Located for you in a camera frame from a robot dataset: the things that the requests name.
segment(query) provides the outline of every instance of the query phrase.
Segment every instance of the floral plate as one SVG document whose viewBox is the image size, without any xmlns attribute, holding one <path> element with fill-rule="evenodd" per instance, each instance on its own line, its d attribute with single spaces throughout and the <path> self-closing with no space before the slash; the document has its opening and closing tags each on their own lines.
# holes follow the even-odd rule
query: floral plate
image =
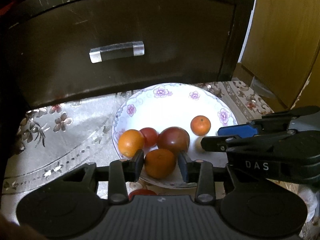
<svg viewBox="0 0 320 240">
<path fill-rule="evenodd" d="M 192 160 L 209 161 L 216 167 L 227 163 L 225 153 L 200 153 L 195 148 L 198 138 L 190 128 L 191 120 L 197 115 L 204 115 L 211 122 L 207 136 L 217 135 L 221 126 L 236 125 L 237 121 L 230 109 L 219 98 L 201 88 L 180 84 L 165 83 L 147 87 L 132 95 L 116 113 L 113 120 L 112 140 L 120 158 L 125 159 L 118 149 L 118 140 L 129 129 L 140 130 L 152 127 L 161 133 L 171 126 L 185 129 L 190 135 L 188 155 Z M 166 188 L 195 187 L 195 183 L 182 180 L 178 166 L 165 179 L 156 180 L 149 177 L 144 169 L 140 177 L 151 184 Z"/>
</svg>

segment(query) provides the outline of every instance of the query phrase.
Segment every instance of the tangerine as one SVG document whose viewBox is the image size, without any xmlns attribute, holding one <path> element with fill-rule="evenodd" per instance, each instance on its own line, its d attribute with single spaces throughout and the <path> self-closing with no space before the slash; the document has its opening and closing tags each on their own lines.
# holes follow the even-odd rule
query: tangerine
<svg viewBox="0 0 320 240">
<path fill-rule="evenodd" d="M 198 115 L 194 119 L 192 119 L 190 126 L 195 135 L 201 136 L 207 134 L 210 131 L 211 122 L 207 117 Z"/>
<path fill-rule="evenodd" d="M 156 149 L 147 153 L 144 158 L 146 173 L 154 179 L 164 179 L 176 167 L 175 155 L 166 149 Z"/>
<path fill-rule="evenodd" d="M 125 131 L 119 138 L 119 152 L 129 158 L 132 158 L 138 150 L 144 147 L 143 134 L 135 129 Z"/>
</svg>

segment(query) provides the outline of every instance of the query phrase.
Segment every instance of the wooden cabinet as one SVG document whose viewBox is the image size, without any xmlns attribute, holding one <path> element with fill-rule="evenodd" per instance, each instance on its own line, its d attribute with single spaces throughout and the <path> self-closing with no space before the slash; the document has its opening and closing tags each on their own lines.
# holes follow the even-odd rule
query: wooden cabinet
<svg viewBox="0 0 320 240">
<path fill-rule="evenodd" d="M 291 108 L 320 74 L 319 40 L 320 0 L 257 0 L 242 64 Z"/>
</svg>

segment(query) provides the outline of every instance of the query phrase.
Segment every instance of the floral tablecloth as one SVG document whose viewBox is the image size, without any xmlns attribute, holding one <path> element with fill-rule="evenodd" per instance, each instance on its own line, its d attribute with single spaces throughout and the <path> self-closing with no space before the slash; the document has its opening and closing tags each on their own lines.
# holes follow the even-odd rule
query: floral tablecloth
<svg viewBox="0 0 320 240">
<path fill-rule="evenodd" d="M 241 81 L 201 83 L 231 109 L 239 124 L 271 113 L 268 105 Z M 1 212 L 17 221 L 19 200 L 32 190 L 86 162 L 108 166 L 119 159 L 111 128 L 116 111 L 136 91 L 128 91 L 48 106 L 26 113 L 16 136 L 16 147 L 8 160 L 2 185 Z M 217 197 L 223 197 L 218 184 Z M 294 191 L 295 185 L 284 185 Z M 195 189 L 166 189 L 141 183 L 127 183 L 128 191 L 149 187 L 161 194 L 190 194 Z M 108 183 L 99 183 L 98 195 L 108 196 Z"/>
</svg>

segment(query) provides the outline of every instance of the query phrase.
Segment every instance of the ribbed gray surface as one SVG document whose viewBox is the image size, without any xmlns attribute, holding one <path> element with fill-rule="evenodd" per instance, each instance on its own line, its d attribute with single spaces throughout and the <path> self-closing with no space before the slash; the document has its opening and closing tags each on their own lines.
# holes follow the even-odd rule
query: ribbed gray surface
<svg viewBox="0 0 320 240">
<path fill-rule="evenodd" d="M 249 240 L 254 238 L 243 236 L 228 228 L 214 208 L 195 204 L 188 195 L 137 195 L 127 205 L 111 207 L 96 228 L 74 238 L 74 240 L 107 239 Z"/>
</svg>

